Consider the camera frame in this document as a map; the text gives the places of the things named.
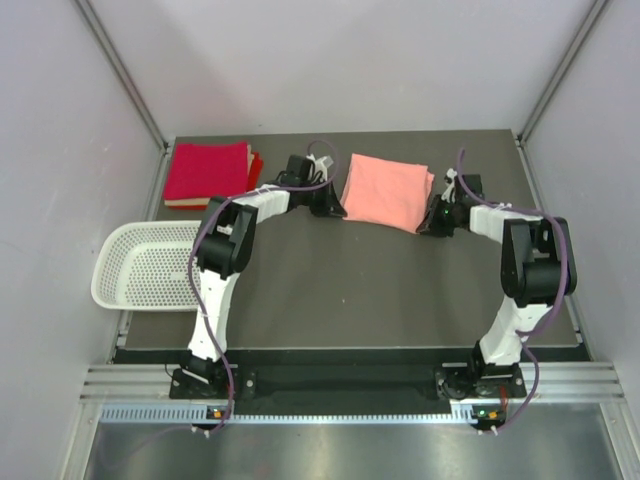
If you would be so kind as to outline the salmon pink t-shirt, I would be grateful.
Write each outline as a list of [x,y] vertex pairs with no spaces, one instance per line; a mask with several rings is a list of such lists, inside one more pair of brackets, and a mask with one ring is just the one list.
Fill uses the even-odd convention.
[[341,198],[345,220],[415,234],[426,217],[434,178],[426,165],[354,153]]

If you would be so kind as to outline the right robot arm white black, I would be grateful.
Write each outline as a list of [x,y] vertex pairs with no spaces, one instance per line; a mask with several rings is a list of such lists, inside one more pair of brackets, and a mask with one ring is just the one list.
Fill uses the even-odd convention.
[[438,238],[464,229],[501,246],[504,298],[488,332],[474,346],[466,380],[487,396],[515,377],[523,344],[557,315],[577,286],[568,223],[538,210],[484,199],[481,177],[450,169],[446,189],[429,198],[417,232]]

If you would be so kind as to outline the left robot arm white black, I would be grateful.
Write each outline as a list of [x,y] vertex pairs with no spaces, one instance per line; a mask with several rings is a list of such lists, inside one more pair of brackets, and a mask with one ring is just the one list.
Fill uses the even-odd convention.
[[252,256],[257,226],[306,207],[316,217],[343,218],[330,156],[292,155],[276,179],[247,193],[210,200],[188,259],[187,278],[196,298],[196,323],[181,372],[205,396],[233,388],[225,357],[231,300]]

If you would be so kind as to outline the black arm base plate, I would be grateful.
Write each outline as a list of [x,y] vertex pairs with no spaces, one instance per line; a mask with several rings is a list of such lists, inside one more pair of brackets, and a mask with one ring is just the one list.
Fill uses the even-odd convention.
[[424,399],[526,396],[517,363],[486,364],[473,349],[231,350],[238,398],[275,394],[404,393]]

